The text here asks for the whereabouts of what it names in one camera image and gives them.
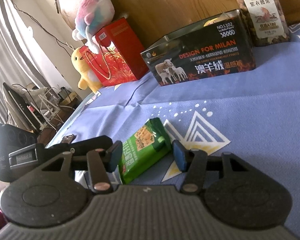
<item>yellow plush toy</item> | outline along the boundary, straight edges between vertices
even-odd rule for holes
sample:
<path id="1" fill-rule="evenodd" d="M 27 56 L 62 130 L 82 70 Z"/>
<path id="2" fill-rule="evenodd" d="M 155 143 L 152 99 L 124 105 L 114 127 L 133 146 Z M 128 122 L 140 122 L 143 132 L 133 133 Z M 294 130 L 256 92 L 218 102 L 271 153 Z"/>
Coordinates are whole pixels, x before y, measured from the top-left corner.
<path id="1" fill-rule="evenodd" d="M 91 70 L 88 63 L 84 60 L 79 49 L 80 48 L 75 49 L 71 56 L 74 68 L 81 74 L 78 87 L 83 90 L 90 87 L 92 92 L 96 93 L 101 87 L 103 87 L 103 85 L 95 73 Z"/>

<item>cracker picture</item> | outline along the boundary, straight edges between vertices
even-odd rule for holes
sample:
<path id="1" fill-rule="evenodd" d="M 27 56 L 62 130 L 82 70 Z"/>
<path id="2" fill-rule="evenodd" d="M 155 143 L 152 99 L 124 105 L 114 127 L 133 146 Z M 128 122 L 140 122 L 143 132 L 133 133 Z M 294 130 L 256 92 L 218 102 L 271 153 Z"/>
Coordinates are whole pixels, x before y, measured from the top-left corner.
<path id="1" fill-rule="evenodd" d="M 142 133 L 138 134 L 138 138 L 136 140 L 137 150 L 140 151 L 152 143 L 154 143 L 154 135 L 150 133 L 148 129 L 143 129 Z"/>
<path id="2" fill-rule="evenodd" d="M 138 139 L 145 130 L 147 130 L 147 127 L 144 125 L 134 134 L 134 136 Z"/>

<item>green snack package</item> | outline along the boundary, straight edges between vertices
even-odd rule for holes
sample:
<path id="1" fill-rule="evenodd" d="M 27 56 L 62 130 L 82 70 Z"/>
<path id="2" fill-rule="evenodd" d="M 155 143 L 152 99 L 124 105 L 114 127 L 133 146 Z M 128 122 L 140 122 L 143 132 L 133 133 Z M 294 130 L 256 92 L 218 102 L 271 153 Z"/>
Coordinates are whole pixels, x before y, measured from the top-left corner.
<path id="1" fill-rule="evenodd" d="M 123 184 L 128 184 L 172 149 L 160 118 L 150 119 L 124 144 L 119 162 Z"/>

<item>black box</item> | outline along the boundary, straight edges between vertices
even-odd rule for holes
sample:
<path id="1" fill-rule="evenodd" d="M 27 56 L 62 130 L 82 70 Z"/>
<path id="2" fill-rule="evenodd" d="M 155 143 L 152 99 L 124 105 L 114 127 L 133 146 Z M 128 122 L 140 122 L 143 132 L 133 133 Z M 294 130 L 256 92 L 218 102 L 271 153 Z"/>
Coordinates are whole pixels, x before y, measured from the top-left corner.
<path id="1" fill-rule="evenodd" d="M 240 10 L 204 26 L 209 17 L 174 31 L 141 53 L 160 86 L 256 68 Z"/>

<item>gold rope handle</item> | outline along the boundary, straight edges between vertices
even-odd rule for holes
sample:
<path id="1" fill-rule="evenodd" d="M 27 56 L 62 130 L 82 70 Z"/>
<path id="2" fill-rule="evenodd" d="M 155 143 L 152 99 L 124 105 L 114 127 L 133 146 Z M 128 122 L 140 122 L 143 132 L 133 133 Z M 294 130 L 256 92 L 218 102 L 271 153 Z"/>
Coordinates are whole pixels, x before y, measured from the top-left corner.
<path id="1" fill-rule="evenodd" d="M 103 76 L 105 79 L 110 80 L 110 78 L 111 78 L 111 72 L 110 72 L 110 68 L 109 68 L 108 62 L 106 61 L 105 55 L 103 54 L 103 50 L 102 50 L 101 45 L 100 45 L 99 42 L 98 42 L 98 45 L 99 45 L 99 48 L 100 48 L 100 50 L 101 50 L 102 59 L 103 59 L 103 61 L 106 63 L 106 67 L 107 67 L 107 69 L 108 69 L 108 71 L 109 71 L 109 76 L 108 76 L 108 77 L 106 77 L 105 75 L 103 75 L 99 70 L 97 70 L 97 69 L 95 68 L 95 66 L 92 64 L 92 62 L 90 61 L 90 59 L 89 59 L 89 57 L 88 57 L 88 55 L 87 55 L 87 51 L 85 51 L 85 55 L 86 55 L 86 57 L 87 57 L 89 63 L 92 65 L 92 67 L 93 67 L 93 68 L 94 68 L 101 76 Z"/>

